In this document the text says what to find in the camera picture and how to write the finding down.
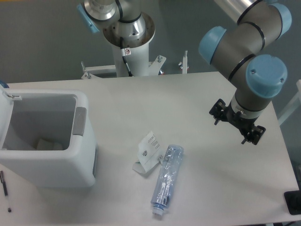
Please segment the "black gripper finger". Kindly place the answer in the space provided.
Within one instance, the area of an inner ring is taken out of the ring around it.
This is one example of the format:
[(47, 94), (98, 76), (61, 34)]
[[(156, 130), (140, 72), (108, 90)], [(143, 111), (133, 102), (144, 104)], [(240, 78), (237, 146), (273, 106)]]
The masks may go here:
[(227, 121), (227, 106), (222, 99), (218, 99), (213, 105), (209, 114), (215, 119), (214, 125), (217, 125), (219, 121)]
[(265, 133), (266, 128), (263, 126), (255, 126), (252, 124), (250, 127), (246, 129), (241, 129), (241, 134), (244, 137), (241, 144), (244, 144), (245, 142), (252, 143), (254, 145), (257, 145), (260, 141), (261, 137)]

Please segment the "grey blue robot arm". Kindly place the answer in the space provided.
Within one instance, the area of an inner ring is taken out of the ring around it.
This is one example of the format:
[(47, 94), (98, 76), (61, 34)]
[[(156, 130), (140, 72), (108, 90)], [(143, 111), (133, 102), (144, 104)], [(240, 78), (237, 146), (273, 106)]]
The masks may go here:
[[(236, 127), (245, 142), (258, 144), (265, 132), (255, 121), (282, 89), (287, 68), (277, 57), (259, 52), (290, 28), (292, 16), (282, 4), (262, 0), (219, 0), (217, 5), (237, 24), (209, 30), (198, 51), (205, 61), (236, 87), (229, 104), (219, 99), (210, 110), (215, 122)], [(158, 75), (149, 62), (154, 22), (138, 0), (84, 0), (78, 12), (91, 32), (110, 43), (118, 77)]]

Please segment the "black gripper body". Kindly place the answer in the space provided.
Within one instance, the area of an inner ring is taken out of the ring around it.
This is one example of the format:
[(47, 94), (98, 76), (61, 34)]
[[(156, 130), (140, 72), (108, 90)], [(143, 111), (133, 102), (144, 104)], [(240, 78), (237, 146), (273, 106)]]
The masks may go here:
[(252, 134), (256, 118), (246, 118), (241, 112), (234, 112), (230, 105), (223, 109), (223, 119), (237, 128), (241, 134)]

